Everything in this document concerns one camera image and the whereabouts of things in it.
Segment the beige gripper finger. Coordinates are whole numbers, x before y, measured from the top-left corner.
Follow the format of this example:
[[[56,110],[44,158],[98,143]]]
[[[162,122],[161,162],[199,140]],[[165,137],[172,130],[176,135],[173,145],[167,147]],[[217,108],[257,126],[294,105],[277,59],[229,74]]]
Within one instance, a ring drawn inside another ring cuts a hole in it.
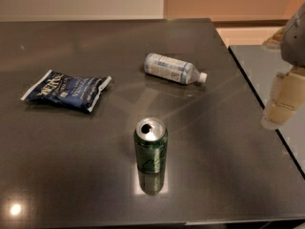
[[[304,102],[305,68],[293,66],[286,73],[278,73],[263,111],[262,126],[267,130],[280,128]]]

